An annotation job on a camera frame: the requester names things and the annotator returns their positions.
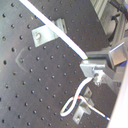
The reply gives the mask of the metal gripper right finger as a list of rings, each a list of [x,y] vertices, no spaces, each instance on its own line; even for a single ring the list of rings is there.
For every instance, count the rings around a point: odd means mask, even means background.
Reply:
[[[102,59],[105,58],[111,66],[118,65],[128,60],[128,42],[121,41],[113,48],[107,47],[100,51],[90,51],[87,53],[89,59]]]

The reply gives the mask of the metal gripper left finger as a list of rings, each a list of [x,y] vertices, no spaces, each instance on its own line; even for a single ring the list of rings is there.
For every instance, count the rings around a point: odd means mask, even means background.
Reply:
[[[85,77],[93,79],[96,86],[107,84],[115,94],[118,94],[119,87],[114,79],[116,73],[108,67],[105,61],[82,61],[80,68]]]

